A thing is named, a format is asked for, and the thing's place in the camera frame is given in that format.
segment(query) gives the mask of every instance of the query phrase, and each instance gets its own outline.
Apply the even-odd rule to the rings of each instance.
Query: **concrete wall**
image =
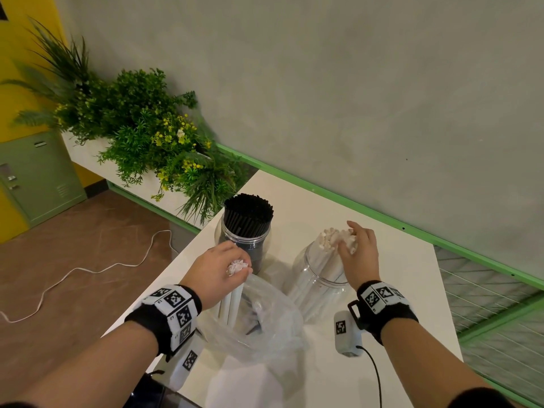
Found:
[[[57,0],[221,143],[544,277],[544,0]]]

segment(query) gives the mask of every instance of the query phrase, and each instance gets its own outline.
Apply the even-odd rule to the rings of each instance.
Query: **white planter box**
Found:
[[[117,186],[124,188],[126,191],[138,196],[146,202],[151,203],[174,216],[177,216],[180,207],[187,202],[187,197],[182,192],[165,192],[164,197],[159,202],[153,200],[151,196],[156,195],[160,188],[160,181],[153,172],[145,173],[141,184],[125,187],[126,184],[117,175],[117,165],[115,163],[107,161],[99,164],[98,162],[99,152],[108,147],[107,139],[89,140],[85,145],[80,146],[75,143],[75,137],[69,131],[65,131],[62,136],[72,161],[95,172],[97,175],[102,176]],[[198,229],[202,229],[203,227],[200,225],[200,216],[192,217],[188,220],[181,215],[178,217]]]

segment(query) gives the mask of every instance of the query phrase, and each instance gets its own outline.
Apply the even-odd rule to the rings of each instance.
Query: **wire mesh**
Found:
[[[435,246],[435,253],[457,332],[540,291],[444,248]]]
[[[461,346],[478,373],[544,406],[544,310]]]

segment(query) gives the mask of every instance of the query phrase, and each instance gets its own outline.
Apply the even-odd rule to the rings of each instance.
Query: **hand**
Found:
[[[348,220],[357,240],[357,250],[349,253],[344,241],[338,244],[338,254],[344,265],[344,274],[352,288],[357,290],[364,282],[379,281],[376,235],[372,229],[365,229],[358,223]]]
[[[248,267],[232,276],[227,274],[227,268],[233,260],[242,259]],[[228,293],[239,287],[253,273],[249,255],[233,242],[223,242],[208,249],[195,260],[181,279],[180,285],[185,285],[195,291],[202,302],[202,310],[217,305]]]

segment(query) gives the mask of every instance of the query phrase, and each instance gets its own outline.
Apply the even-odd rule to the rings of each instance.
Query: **wristband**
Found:
[[[357,289],[357,301],[350,302],[348,309],[357,327],[374,336],[380,345],[381,330],[391,319],[406,318],[419,322],[410,302],[394,287],[382,281],[369,281]]]
[[[198,295],[186,286],[166,285],[143,298],[125,322],[133,321],[157,338],[159,353],[169,359],[194,333],[202,310]]]

